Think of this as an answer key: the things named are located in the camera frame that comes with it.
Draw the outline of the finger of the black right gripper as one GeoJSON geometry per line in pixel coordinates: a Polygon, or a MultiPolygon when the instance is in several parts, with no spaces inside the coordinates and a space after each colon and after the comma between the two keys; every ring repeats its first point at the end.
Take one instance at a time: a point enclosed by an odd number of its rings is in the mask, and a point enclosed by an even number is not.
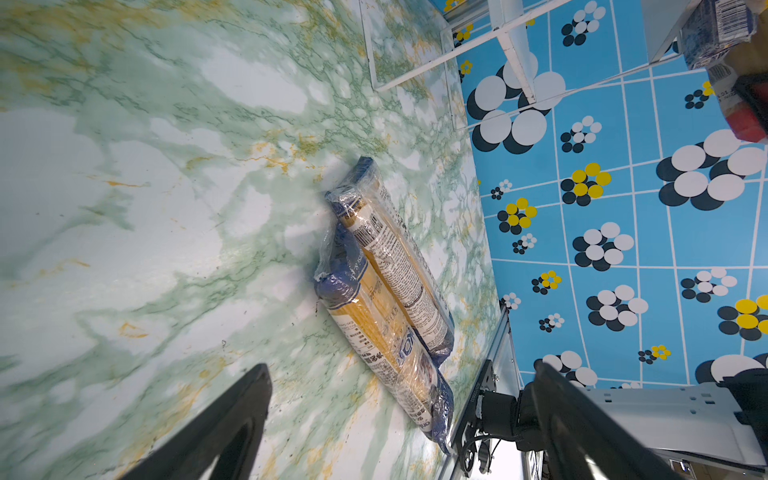
{"type": "Polygon", "coordinates": [[[767,137],[767,74],[739,76],[734,89],[745,107],[737,112],[737,138],[767,137]]]}

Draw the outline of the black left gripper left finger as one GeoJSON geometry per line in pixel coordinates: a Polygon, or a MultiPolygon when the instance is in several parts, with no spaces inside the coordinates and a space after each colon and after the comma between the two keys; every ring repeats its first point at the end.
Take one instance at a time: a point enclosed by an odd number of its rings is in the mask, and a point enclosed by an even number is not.
{"type": "Polygon", "coordinates": [[[126,479],[247,479],[255,465],[272,396],[268,366],[258,364],[126,479]]]}

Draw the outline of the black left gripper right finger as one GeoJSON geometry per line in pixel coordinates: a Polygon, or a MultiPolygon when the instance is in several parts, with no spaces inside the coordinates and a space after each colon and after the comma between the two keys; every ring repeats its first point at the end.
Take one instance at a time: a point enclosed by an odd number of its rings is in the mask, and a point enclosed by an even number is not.
{"type": "Polygon", "coordinates": [[[678,479],[550,364],[536,367],[531,393],[554,479],[678,479]]]}

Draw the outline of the blue Barilla spaghetti bag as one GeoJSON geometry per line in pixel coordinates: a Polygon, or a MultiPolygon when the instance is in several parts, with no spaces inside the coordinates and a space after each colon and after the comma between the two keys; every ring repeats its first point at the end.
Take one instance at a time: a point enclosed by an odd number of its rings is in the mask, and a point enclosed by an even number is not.
{"type": "Polygon", "coordinates": [[[746,1],[700,1],[680,29],[678,45],[689,70],[707,67],[751,39],[758,15],[746,1]]]}

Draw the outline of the red spaghetti bag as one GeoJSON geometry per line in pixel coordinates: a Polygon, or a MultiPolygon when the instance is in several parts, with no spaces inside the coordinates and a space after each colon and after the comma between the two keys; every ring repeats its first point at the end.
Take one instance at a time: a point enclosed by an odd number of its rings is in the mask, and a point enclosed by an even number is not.
{"type": "Polygon", "coordinates": [[[767,143],[767,127],[737,90],[739,80],[767,73],[767,43],[753,36],[731,48],[706,67],[720,110],[734,136],[751,143],[767,143]]]}

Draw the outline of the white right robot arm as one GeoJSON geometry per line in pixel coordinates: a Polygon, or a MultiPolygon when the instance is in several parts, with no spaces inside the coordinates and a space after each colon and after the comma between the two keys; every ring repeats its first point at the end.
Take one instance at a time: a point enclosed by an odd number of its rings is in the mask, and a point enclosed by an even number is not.
{"type": "Polygon", "coordinates": [[[700,75],[560,101],[523,155],[476,157],[524,382],[548,363],[647,447],[764,456],[726,388],[767,370],[767,149],[700,75]]]}

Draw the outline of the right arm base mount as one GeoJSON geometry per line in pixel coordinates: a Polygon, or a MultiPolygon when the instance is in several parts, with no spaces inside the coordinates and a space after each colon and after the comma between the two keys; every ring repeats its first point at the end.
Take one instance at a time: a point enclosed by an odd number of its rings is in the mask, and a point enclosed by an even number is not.
{"type": "Polygon", "coordinates": [[[519,439],[521,391],[504,393],[498,389],[498,382],[492,360],[486,359],[452,437],[452,479],[469,479],[477,463],[488,470],[493,441],[512,443],[519,439]]]}

